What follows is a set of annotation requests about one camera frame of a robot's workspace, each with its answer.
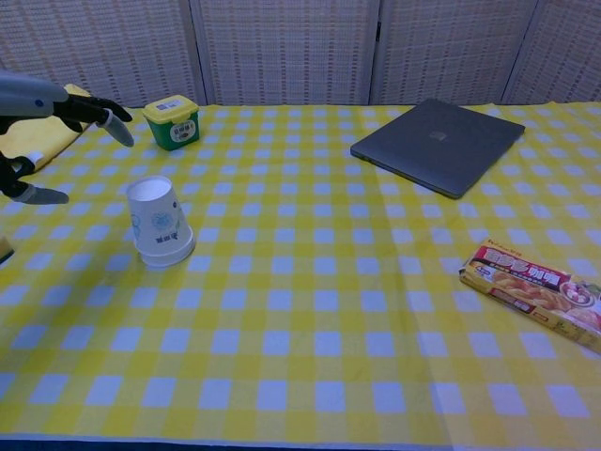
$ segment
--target gingham pattern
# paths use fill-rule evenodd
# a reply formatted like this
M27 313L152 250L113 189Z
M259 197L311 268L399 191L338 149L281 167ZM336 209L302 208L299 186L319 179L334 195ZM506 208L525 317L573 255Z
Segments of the gingham pattern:
M462 199L349 157L406 107L215 107L198 143L89 130L1 200L0 432L245 443L595 447L601 361L457 279L486 235L601 277L599 104L528 128ZM164 271L124 189L170 177L198 243Z

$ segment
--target yellow lid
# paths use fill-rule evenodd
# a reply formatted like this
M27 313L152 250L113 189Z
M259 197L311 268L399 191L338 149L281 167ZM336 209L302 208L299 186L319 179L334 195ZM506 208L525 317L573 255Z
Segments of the yellow lid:
M173 122L178 124L190 118L190 115L198 111L198 105L177 94L160 101L154 101L144 107L144 117L155 124Z

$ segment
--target robotic hand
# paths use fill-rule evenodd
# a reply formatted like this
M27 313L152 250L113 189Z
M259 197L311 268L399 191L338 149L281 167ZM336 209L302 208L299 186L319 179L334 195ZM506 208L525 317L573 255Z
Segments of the robotic hand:
M74 132L80 122L96 122L124 146L133 138L122 121L130 114L114 101L69 94L62 86L19 73L0 70L0 134L18 120L59 117ZM69 197L59 191L37 188L19 178L32 174L34 164L25 157L7 158L0 152L0 191L26 204L64 204Z

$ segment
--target laptop lid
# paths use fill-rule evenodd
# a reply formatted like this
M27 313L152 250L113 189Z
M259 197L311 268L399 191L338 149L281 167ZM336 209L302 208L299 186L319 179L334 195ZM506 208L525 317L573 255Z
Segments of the laptop lid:
M427 100L350 153L433 191L461 197L524 133L524 126Z

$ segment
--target white paper cup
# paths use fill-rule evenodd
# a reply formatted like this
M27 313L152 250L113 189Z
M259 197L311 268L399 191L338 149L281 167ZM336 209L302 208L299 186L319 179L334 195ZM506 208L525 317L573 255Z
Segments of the white paper cup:
M128 187L127 197L135 248L147 265L175 265L190 254L194 234L170 179L139 179Z

